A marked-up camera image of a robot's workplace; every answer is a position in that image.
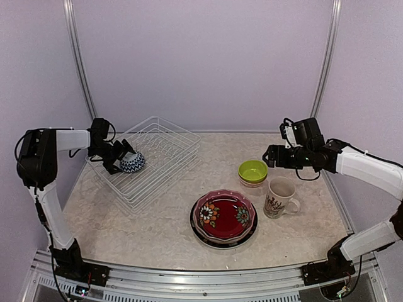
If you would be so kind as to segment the blue white patterned cup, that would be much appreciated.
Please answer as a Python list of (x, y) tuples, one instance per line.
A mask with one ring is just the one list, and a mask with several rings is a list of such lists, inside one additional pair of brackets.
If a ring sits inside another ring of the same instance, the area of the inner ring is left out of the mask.
[(120, 161), (119, 167), (124, 173), (137, 173), (145, 167), (145, 157), (140, 153), (128, 152)]

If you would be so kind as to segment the lime green bowl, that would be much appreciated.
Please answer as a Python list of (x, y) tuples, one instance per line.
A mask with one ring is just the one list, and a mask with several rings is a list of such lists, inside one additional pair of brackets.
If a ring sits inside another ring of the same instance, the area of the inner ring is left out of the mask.
[(249, 183), (259, 183), (268, 175), (267, 165), (260, 160), (247, 160), (238, 167), (238, 175)]

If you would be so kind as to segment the red white patterned bowl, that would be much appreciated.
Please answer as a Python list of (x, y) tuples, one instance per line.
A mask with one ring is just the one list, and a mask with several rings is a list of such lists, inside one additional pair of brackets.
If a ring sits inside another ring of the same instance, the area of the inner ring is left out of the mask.
[(264, 183), (265, 183), (266, 179), (263, 179), (260, 182), (248, 182), (246, 180), (244, 180), (242, 177), (239, 177), (239, 182), (246, 187), (250, 187), (250, 188), (255, 188), (255, 187), (261, 187)]

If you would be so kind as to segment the seashell print mug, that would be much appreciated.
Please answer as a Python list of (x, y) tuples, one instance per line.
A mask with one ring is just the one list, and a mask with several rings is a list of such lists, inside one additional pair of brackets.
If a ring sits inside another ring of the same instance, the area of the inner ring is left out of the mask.
[(271, 219), (282, 215), (297, 215), (300, 213), (300, 201), (295, 198), (296, 187), (287, 177), (276, 177), (270, 180), (264, 201), (264, 214)]

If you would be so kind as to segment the black wavy line bowl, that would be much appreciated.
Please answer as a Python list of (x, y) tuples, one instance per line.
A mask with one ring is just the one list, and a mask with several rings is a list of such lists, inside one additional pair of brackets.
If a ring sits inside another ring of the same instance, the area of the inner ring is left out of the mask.
[(249, 227), (250, 215), (247, 205), (234, 196), (206, 198), (195, 210), (197, 227), (220, 240), (243, 234)]

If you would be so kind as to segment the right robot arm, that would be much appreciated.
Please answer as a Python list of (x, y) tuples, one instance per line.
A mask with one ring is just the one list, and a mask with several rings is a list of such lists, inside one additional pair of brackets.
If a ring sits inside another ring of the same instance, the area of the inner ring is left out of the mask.
[[(292, 121), (285, 118), (280, 125), (284, 145), (269, 145), (262, 160), (270, 168), (299, 171), (311, 167), (316, 173), (328, 171), (353, 177), (402, 200), (402, 165), (360, 150), (350, 143), (331, 138), (325, 140), (315, 118)], [(346, 261), (382, 250), (402, 240), (402, 207), (389, 220), (341, 240), (336, 255), (322, 265), (322, 274), (337, 278), (346, 270)]]

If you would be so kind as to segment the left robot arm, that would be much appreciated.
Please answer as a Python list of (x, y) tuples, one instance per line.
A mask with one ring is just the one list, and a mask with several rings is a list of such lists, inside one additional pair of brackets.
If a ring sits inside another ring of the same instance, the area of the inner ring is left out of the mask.
[(41, 224), (48, 232), (50, 251), (58, 264), (76, 280), (88, 274), (77, 240), (64, 220), (57, 194), (57, 154), (69, 157), (86, 150), (88, 158), (101, 162), (110, 175), (137, 173), (145, 167), (145, 157), (123, 139), (108, 136), (113, 125), (95, 118), (87, 130), (37, 128), (27, 130), (14, 149), (17, 173), (29, 190)]

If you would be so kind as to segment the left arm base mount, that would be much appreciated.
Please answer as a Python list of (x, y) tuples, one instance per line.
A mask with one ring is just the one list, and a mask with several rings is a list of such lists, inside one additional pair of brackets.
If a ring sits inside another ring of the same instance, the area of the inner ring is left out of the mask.
[(105, 287), (110, 274), (110, 268), (101, 264), (94, 264), (83, 260), (81, 249), (76, 239), (68, 249), (55, 248), (50, 245), (50, 252), (55, 262), (56, 276), (73, 281)]

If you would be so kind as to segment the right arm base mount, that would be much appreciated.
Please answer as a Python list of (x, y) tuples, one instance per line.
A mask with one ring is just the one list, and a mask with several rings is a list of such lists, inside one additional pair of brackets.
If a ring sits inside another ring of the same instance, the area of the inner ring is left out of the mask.
[(322, 262), (309, 262), (300, 268), (305, 286), (333, 281), (355, 274), (352, 260), (346, 260), (340, 248), (348, 237), (336, 242), (327, 252), (327, 260)]

